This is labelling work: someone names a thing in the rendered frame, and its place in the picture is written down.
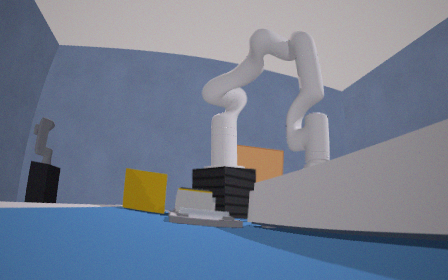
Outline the yellow open-top bin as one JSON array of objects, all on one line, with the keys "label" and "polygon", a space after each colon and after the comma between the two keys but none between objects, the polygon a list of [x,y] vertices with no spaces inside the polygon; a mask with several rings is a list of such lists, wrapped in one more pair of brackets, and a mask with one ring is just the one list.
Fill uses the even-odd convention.
[{"label": "yellow open-top bin", "polygon": [[166,184],[167,174],[126,168],[123,207],[164,214]]}]

